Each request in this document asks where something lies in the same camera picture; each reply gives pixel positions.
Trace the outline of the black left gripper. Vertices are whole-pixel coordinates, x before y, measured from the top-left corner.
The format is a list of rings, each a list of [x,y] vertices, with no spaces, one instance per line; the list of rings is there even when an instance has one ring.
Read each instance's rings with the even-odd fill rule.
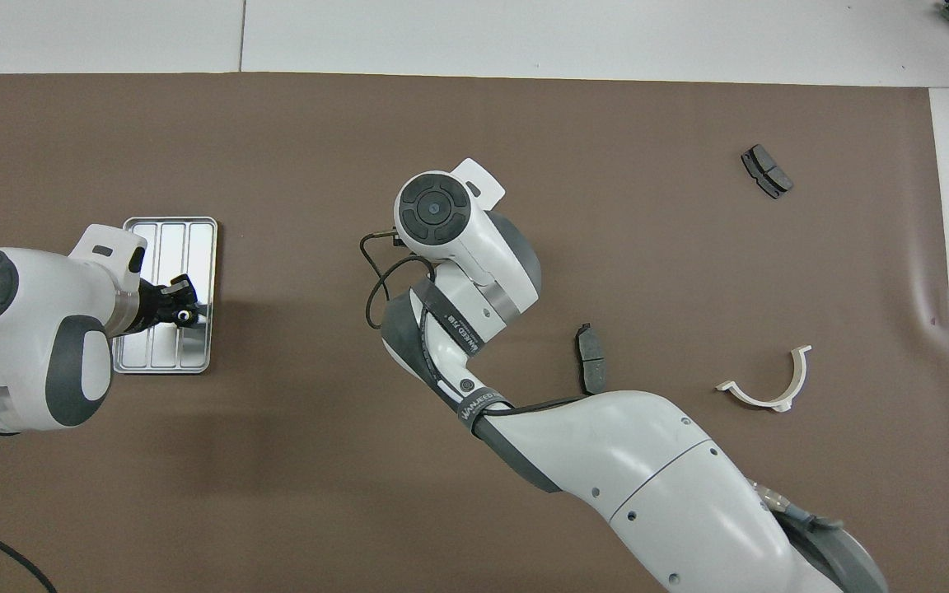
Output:
[[[166,285],[153,285],[142,280],[138,287],[138,308],[134,320],[122,335],[138,334],[162,323],[161,309],[171,307],[195,307],[195,289],[189,275],[177,275]],[[180,309],[163,316],[163,323],[178,328],[193,328],[201,319],[195,309]]]

